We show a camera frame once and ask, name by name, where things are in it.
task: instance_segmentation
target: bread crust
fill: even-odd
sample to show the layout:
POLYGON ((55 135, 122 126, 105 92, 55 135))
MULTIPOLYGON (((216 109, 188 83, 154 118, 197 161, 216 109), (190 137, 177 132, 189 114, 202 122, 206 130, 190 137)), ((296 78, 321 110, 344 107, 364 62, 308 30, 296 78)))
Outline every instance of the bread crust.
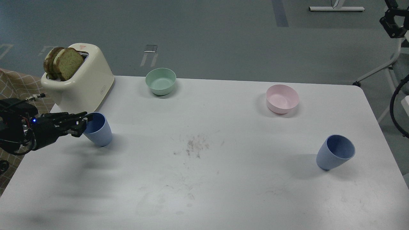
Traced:
POLYGON ((53 65, 54 65, 53 62, 54 62, 55 56, 63 49, 64 47, 55 47, 54 49, 50 50, 50 52, 47 54, 47 56, 44 59, 44 63, 43 63, 44 71, 47 73, 50 79, 55 80, 58 78, 56 72, 53 69, 53 65))

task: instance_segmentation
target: cream toaster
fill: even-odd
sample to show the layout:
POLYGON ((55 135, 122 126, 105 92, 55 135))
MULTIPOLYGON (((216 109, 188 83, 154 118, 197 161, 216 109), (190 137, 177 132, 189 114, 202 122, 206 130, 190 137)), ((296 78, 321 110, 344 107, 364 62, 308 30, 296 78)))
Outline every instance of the cream toaster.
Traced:
POLYGON ((83 56, 81 66, 66 81, 51 80, 47 73, 44 73, 41 85, 63 112, 94 112, 114 83, 114 75, 97 46, 75 43, 69 47, 83 56))

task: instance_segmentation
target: cup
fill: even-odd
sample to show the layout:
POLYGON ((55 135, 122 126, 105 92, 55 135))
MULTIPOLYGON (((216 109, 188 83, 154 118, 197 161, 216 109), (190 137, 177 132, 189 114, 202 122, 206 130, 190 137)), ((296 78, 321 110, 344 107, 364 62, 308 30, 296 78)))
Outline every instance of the cup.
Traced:
POLYGON ((317 165, 330 170, 338 167, 355 155, 355 147, 348 138, 341 135, 331 135, 322 144, 317 154, 317 165))
POLYGON ((168 68, 154 69, 146 75, 145 82, 154 94, 163 96, 175 88, 176 74, 168 68))
POLYGON ((112 140, 112 132, 106 117, 102 113, 94 112, 92 121, 87 123, 84 135, 98 146, 106 146, 112 140))

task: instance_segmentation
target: tan fabric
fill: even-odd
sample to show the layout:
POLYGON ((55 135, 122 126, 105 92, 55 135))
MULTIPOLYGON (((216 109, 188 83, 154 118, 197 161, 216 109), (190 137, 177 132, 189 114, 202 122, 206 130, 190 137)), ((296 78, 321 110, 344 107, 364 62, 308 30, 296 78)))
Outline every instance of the tan fabric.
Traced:
MULTIPOLYGON (((28 74, 22 74, 15 71, 5 70, 0 68, 0 99, 19 98, 24 99, 33 94, 43 93, 39 77, 34 77, 28 74)), ((38 109, 38 113, 49 113, 54 105, 50 97, 45 97, 37 101, 30 102, 38 109)), ((19 166, 23 156, 14 156, 0 149, 0 160, 7 160, 10 163, 9 169, 0 176, 0 196, 10 182, 17 167, 19 166)))

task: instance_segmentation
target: bread slice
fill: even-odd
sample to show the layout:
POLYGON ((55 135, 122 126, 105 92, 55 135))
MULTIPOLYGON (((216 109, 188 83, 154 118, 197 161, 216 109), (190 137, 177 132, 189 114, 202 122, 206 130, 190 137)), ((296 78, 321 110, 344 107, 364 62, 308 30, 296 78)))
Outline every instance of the bread slice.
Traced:
POLYGON ((53 62, 53 69, 58 73, 61 81, 69 80, 81 66, 84 58, 74 48, 67 48, 58 52, 53 62))
POLYGON ((55 73, 53 69, 54 58, 63 49, 64 49, 63 47, 55 47, 47 54, 47 56, 44 59, 44 64, 43 64, 44 71, 47 73, 48 78, 52 80, 55 80, 58 78, 57 74, 55 73))

